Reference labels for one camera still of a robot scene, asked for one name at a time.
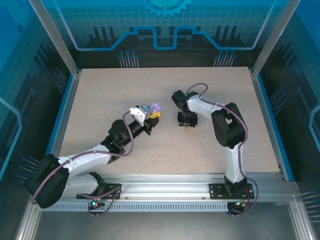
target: vertical post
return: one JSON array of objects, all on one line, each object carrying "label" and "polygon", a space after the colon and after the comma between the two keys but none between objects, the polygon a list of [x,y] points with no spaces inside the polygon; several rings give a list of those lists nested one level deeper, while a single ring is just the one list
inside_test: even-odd
[{"label": "vertical post", "polygon": [[58,29],[56,28],[53,20],[51,19],[49,12],[47,11],[45,5],[41,0],[28,0],[31,4],[35,14],[38,16],[40,22],[42,23],[44,29],[48,33],[50,39],[52,40],[54,46],[56,47],[57,51],[59,52],[62,60],[66,64],[67,68],[69,69],[70,73],[74,76],[78,76],[78,68],[73,60],[67,46],[64,43]]},{"label": "vertical post", "polygon": [[271,51],[274,49],[277,41],[279,40],[281,34],[285,30],[289,20],[294,14],[300,0],[289,0],[284,7],[278,21],[276,22],[269,38],[267,39],[262,51],[260,52],[258,58],[256,59],[254,66],[252,68],[252,74],[256,77],[261,71],[262,67],[266,63]]}]

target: wire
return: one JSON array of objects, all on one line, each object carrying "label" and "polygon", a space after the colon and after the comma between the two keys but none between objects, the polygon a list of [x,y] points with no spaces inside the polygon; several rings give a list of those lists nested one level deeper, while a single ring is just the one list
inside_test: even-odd
[{"label": "wire", "polygon": [[[241,214],[241,211],[238,211],[238,210],[230,210],[230,211],[237,213],[237,215],[240,215],[240,216],[242,215],[242,214]],[[249,218],[251,218],[252,220],[255,220],[255,221],[259,222],[262,226],[264,226],[264,228],[265,228],[269,233],[271,233],[276,239],[280,240],[280,238],[279,238],[267,225],[265,225],[259,218],[254,217],[254,216],[252,216],[252,215],[250,215],[250,214],[246,214],[246,216],[249,217]]]},{"label": "wire", "polygon": [[[101,199],[109,194],[112,194],[113,192],[117,191],[115,194],[114,194],[114,197],[112,199],[112,201],[110,202],[109,206],[102,212],[102,213],[97,213],[96,216],[99,217],[99,216],[102,216],[102,215],[105,215],[111,208],[112,204],[114,203],[118,193],[120,192],[120,188],[117,186],[116,188],[114,188],[113,190],[107,192],[107,193],[104,193],[100,196],[89,196],[87,194],[80,194],[81,196],[85,197],[85,198],[88,198],[88,199]],[[94,216],[94,214],[90,211],[90,209],[88,208],[88,213],[91,215],[91,217]]]},{"label": "wire", "polygon": [[233,112],[231,109],[229,109],[229,108],[227,108],[226,106],[221,105],[221,104],[219,104],[219,103],[211,102],[211,101],[208,101],[208,100],[205,100],[205,99],[202,98],[202,94],[205,93],[205,92],[207,91],[207,89],[208,89],[208,85],[207,85],[207,84],[202,83],[202,82],[197,83],[197,84],[191,86],[191,87],[188,89],[187,93],[188,93],[192,88],[194,88],[195,86],[198,86],[198,85],[204,85],[204,86],[205,86],[205,90],[202,91],[202,92],[199,94],[199,99],[200,99],[202,102],[226,110],[227,112],[229,112],[230,114],[232,114],[232,115],[240,122],[240,124],[241,124],[242,127],[244,128],[245,137],[244,137],[244,140],[238,145],[238,149],[237,149],[237,150],[238,150],[239,171],[240,171],[241,175],[242,175],[245,179],[253,182],[253,184],[255,185],[255,188],[256,188],[256,196],[255,196],[255,199],[254,199],[253,204],[250,206],[250,208],[249,208],[247,211],[241,213],[241,216],[242,216],[242,215],[246,215],[246,214],[248,214],[250,211],[252,211],[252,209],[253,209],[253,208],[255,207],[255,205],[257,204],[257,201],[258,201],[258,198],[259,198],[259,188],[258,188],[257,182],[256,182],[255,180],[253,180],[252,178],[250,178],[250,177],[248,177],[248,176],[245,175],[245,173],[244,173],[244,171],[243,171],[243,169],[242,169],[242,164],[241,164],[241,147],[242,147],[242,146],[245,144],[245,142],[248,140],[248,128],[247,128],[247,125],[246,125],[245,122],[244,122],[235,112]]},{"label": "wire", "polygon": [[56,167],[52,172],[49,173],[48,176],[46,176],[46,178],[43,180],[43,182],[40,184],[40,186],[37,188],[37,190],[35,191],[35,193],[32,196],[31,199],[31,204],[35,205],[37,204],[36,202],[36,198],[39,194],[39,192],[41,191],[41,189],[44,187],[44,185],[47,183],[47,181],[62,167],[64,167],[65,165],[71,163],[71,161],[74,161],[77,158],[80,158],[84,155],[88,155],[88,154],[106,154],[106,155],[111,155],[111,156],[116,156],[116,157],[126,157],[128,155],[130,155],[134,149],[134,136],[132,135],[132,132],[130,130],[130,127],[126,121],[126,115],[128,115],[130,113],[130,111],[127,111],[123,116],[122,116],[122,120],[123,123],[129,133],[130,136],[130,140],[131,140],[131,146],[130,146],[130,150],[125,153],[125,154],[118,154],[118,153],[113,153],[113,152],[108,152],[108,151],[102,151],[102,150],[91,150],[91,151],[85,151],[85,152],[81,152],[73,157],[71,157],[70,159],[66,160],[64,163],[62,163],[61,165],[59,165],[58,167]]}]

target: white part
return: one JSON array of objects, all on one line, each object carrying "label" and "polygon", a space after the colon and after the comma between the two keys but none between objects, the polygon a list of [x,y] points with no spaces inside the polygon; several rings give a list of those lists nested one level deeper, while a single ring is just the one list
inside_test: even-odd
[{"label": "white part", "polygon": [[[240,172],[240,166],[239,166],[239,160],[238,160],[238,147],[240,143],[236,146],[234,146],[233,149],[230,149],[228,147],[224,148],[225,151],[225,158],[226,158],[226,170],[225,170],[225,176],[226,178],[234,183],[240,182],[244,177],[242,176]],[[245,174],[244,169],[244,162],[243,162],[243,146],[241,146],[240,149],[240,157],[241,157],[241,167],[242,171]]]},{"label": "white part", "polygon": [[[109,152],[108,148],[100,144],[85,152],[97,151],[97,150]],[[59,157],[58,162],[62,164],[75,155]],[[69,181],[71,181],[72,178],[78,174],[87,174],[90,172],[90,169],[96,168],[98,166],[106,165],[110,161],[110,159],[111,159],[111,155],[103,154],[103,153],[90,153],[90,154],[86,154],[76,158],[71,163],[66,164],[64,166],[64,168],[67,168],[69,170],[69,177],[68,177],[67,183],[69,183]]]},{"label": "white part", "polygon": [[146,120],[146,114],[137,107],[130,108],[130,113],[133,115],[134,120],[136,120],[143,127],[144,121]]},{"label": "white part", "polygon": [[90,174],[73,177],[65,185],[62,198],[74,197],[77,194],[92,194],[98,187],[97,180]]},{"label": "white part", "polygon": [[221,107],[217,107],[212,104],[208,104],[204,101],[201,101],[199,98],[199,95],[190,97],[189,100],[187,101],[187,104],[190,111],[201,114],[210,120],[212,120],[211,113],[221,109]]}]

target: enclosure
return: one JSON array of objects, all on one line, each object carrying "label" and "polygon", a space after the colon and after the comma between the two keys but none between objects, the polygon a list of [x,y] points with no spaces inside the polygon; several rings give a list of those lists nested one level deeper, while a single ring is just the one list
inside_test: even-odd
[{"label": "enclosure", "polygon": [[[0,239],[319,239],[319,11],[312,0],[0,0]],[[211,199],[226,172],[212,122],[177,122],[171,96],[196,83],[247,125],[249,216]],[[151,135],[92,169],[121,184],[106,215],[92,219],[76,195],[31,204],[24,185],[44,155],[88,150],[153,102]]]}]

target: black mounting plate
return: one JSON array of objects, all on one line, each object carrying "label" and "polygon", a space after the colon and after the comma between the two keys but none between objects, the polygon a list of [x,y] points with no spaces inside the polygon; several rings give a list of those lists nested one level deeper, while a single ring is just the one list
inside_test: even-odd
[{"label": "black mounting plate", "polygon": [[[120,199],[120,194],[121,194],[121,184],[120,183],[106,183],[105,186],[104,186],[103,193],[108,193],[108,192],[112,191],[113,189],[115,189],[116,187],[119,187],[119,193],[117,194],[116,197],[115,197],[115,194],[117,193],[117,191],[114,191],[113,193],[111,193],[111,194],[109,194],[107,196],[104,196],[102,199],[112,200],[112,199],[114,199],[114,197],[115,197],[116,200]],[[76,196],[76,199],[88,199],[88,198],[78,194]]]},{"label": "black mounting plate", "polygon": [[244,187],[238,189],[233,196],[230,196],[226,190],[224,183],[211,183],[209,184],[209,193],[211,200],[217,199],[248,199],[248,195],[244,192],[244,190],[249,191],[249,198],[254,199],[255,194],[252,188],[252,184],[247,183]]}]

